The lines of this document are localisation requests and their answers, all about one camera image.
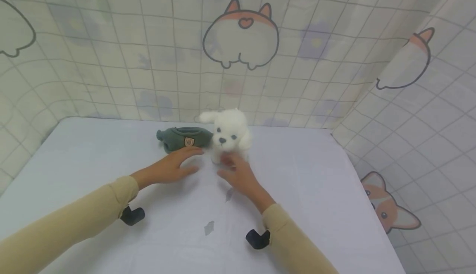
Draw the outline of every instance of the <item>corgi face print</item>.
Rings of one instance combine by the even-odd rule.
[[[393,196],[387,192],[385,181],[379,173],[370,172],[360,182],[386,233],[392,228],[414,230],[420,227],[420,220],[407,209],[398,206]]]
[[[250,70],[262,67],[276,55],[278,46],[278,27],[271,19],[269,3],[255,12],[242,10],[238,0],[231,0],[203,37],[205,54],[225,69],[237,62]]]
[[[405,88],[420,79],[430,64],[431,52],[428,42],[434,33],[433,27],[420,33],[413,33],[377,78],[376,88],[379,90]]]

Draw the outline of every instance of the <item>human hand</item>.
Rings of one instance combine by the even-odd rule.
[[[180,168],[182,162],[187,158],[202,154],[203,150],[201,148],[184,147],[171,152],[169,155],[149,167],[138,170],[132,174],[131,177],[137,181],[139,190],[151,184],[176,182],[198,171],[196,165]]]
[[[221,161],[230,170],[220,169],[217,174],[225,179],[238,192],[250,199],[262,214],[270,205],[275,204],[273,198],[261,186],[251,170],[250,164],[236,153],[225,154]]]

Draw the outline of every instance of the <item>long sleeve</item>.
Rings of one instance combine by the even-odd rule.
[[[270,247],[276,259],[291,274],[338,274],[331,262],[311,242],[278,204],[263,213],[263,222],[271,233]]]
[[[0,243],[0,273],[38,273],[69,247],[112,224],[137,194],[134,178],[120,177],[17,231]]]

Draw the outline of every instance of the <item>heart shape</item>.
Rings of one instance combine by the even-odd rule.
[[[251,25],[253,25],[254,23],[254,20],[253,18],[241,18],[240,20],[238,20],[238,25],[242,28],[242,29],[248,29],[251,27]]]

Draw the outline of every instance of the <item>plush dog ear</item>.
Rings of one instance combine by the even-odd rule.
[[[238,143],[239,150],[248,150],[251,148],[251,133],[246,129],[245,135],[241,137]]]
[[[200,123],[214,123],[215,119],[218,117],[219,112],[203,112],[198,116]]]

